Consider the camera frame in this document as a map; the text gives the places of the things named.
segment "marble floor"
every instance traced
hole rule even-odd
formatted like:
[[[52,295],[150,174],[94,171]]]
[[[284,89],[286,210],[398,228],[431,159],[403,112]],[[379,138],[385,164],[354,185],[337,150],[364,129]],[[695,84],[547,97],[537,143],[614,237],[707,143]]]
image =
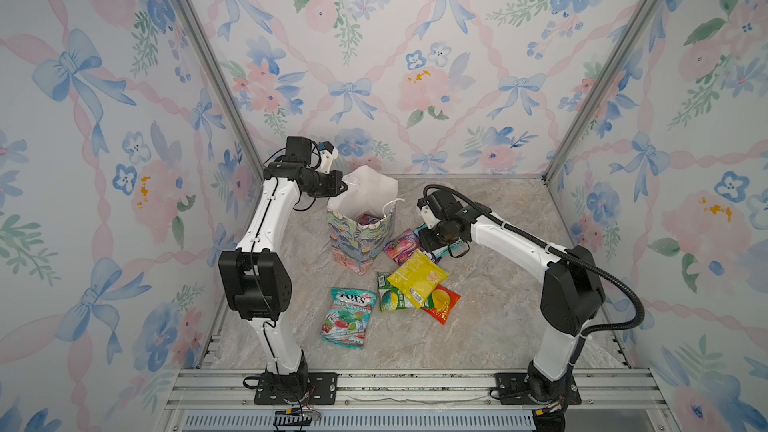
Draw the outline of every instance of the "marble floor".
[[[423,222],[416,200],[428,183],[456,188],[488,205],[510,223],[546,241],[571,245],[542,181],[536,179],[399,179],[395,233]],[[376,272],[395,271],[396,263],[379,254],[364,275],[333,261],[325,200],[306,212],[293,212],[283,239],[281,259],[293,280],[286,312],[310,368],[526,368],[544,332],[539,312],[542,286],[530,273],[490,249],[472,244],[462,258],[445,257],[450,273],[443,282],[462,299],[442,325],[420,310],[382,313],[373,308],[363,349],[343,348],[320,339],[331,305],[332,287],[376,293]],[[611,332],[596,332],[584,347],[577,368],[622,368]],[[213,368],[264,367],[266,356],[256,331],[227,310]]]

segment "wire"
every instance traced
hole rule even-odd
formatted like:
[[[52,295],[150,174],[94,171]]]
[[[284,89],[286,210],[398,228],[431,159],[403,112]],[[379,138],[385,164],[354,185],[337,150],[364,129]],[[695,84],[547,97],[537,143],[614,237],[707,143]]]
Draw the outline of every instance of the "wire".
[[[272,155],[270,155],[270,157],[269,157],[269,158],[267,158],[267,159],[266,159],[266,161],[264,162],[264,165],[266,165],[266,164],[270,163],[270,160],[272,160],[272,158],[273,158],[275,155],[279,154],[281,151],[283,151],[283,150],[285,150],[285,149],[286,149],[286,148],[285,148],[285,147],[283,147],[282,149],[279,149],[278,151],[276,151],[275,153],[273,153]]]
[[[547,242],[536,237],[535,235],[531,235],[527,233],[523,229],[517,228],[508,223],[505,223],[502,219],[498,217],[494,217],[489,212],[486,212],[485,210],[483,210],[482,207],[476,204],[473,200],[471,200],[470,198],[467,198],[465,195],[461,194],[460,192],[457,192],[451,187],[446,187],[445,185],[438,185],[438,184],[427,185],[426,187],[424,187],[424,198],[427,197],[428,191],[432,188],[445,190],[452,193],[457,198],[464,200],[464,202],[466,202],[467,205],[469,205],[470,207],[474,208],[476,211],[483,214],[487,219],[489,219],[496,225],[502,226],[505,229],[512,231],[515,234],[520,235],[521,237],[533,242],[535,245],[538,245],[539,247],[546,249],[548,245]],[[576,357],[578,357],[578,354],[581,353],[581,348],[584,346],[584,339],[592,332],[623,331],[623,330],[635,328],[641,323],[643,323],[643,320],[645,320],[645,307],[643,306],[643,303],[640,301],[639,297],[632,291],[632,289],[629,288],[629,286],[626,283],[623,283],[622,281],[620,281],[610,273],[607,273],[600,267],[596,267],[593,264],[582,261],[580,258],[575,257],[571,254],[568,254],[567,252],[562,252],[556,248],[551,248],[551,247],[549,248],[548,252],[550,254],[553,254],[556,257],[560,257],[564,259],[566,265],[570,263],[570,264],[576,265],[577,267],[582,267],[593,273],[596,273],[597,275],[605,279],[605,281],[608,281],[609,283],[612,283],[614,286],[616,286],[616,288],[618,288],[621,291],[621,293],[627,296],[627,298],[630,300],[632,305],[634,305],[634,317],[630,321],[621,322],[621,323],[600,323],[597,325],[590,325],[590,327],[587,327],[583,331],[581,331],[581,333],[579,334],[581,337],[579,338],[576,349],[574,350],[574,355]]]

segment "wall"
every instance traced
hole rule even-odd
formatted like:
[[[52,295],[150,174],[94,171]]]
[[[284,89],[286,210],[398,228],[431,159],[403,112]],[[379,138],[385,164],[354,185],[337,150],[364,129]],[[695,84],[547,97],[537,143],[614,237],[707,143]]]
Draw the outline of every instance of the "wall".
[[[0,14],[0,430],[152,430],[250,169],[168,0]]]
[[[262,157],[538,174],[636,0],[191,0]],[[583,63],[590,65],[585,69]]]
[[[665,0],[637,46],[553,195],[684,430],[768,430],[768,5]]]

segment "floral gift bag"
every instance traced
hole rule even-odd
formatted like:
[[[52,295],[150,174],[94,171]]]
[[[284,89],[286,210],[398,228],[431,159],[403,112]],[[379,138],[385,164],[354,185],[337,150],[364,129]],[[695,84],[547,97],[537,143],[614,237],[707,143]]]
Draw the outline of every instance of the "floral gift bag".
[[[328,200],[328,226],[333,259],[363,274],[389,241],[395,228],[397,180],[367,165],[355,169],[343,179],[349,189]],[[357,219],[368,214],[380,220],[360,225]]]

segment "candy bag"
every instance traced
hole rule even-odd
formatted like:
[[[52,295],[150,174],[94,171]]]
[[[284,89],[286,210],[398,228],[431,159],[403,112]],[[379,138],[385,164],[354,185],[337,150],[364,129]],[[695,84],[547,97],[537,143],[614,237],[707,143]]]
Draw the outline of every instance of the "candy bag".
[[[332,288],[333,305],[322,323],[320,337],[343,347],[362,348],[376,295],[351,288]]]
[[[438,322],[445,325],[448,320],[448,314],[451,313],[451,309],[462,296],[454,291],[448,290],[442,285],[438,285],[435,287],[435,291],[432,292],[432,295],[430,295],[429,298],[432,299],[435,308],[429,310],[424,309],[424,312],[429,313],[436,318]]]
[[[382,312],[389,311],[401,311],[406,308],[415,308],[413,303],[406,299],[406,297],[398,290],[397,287],[387,281],[387,277],[391,273],[378,274],[379,279],[379,307]],[[434,308],[432,304],[432,296],[429,296],[424,302],[422,308]]]
[[[424,252],[417,250],[387,281],[416,307],[421,307],[437,284],[447,278],[446,271],[433,264]]]
[[[384,246],[384,252],[398,265],[403,265],[416,250],[418,236],[410,228]]]

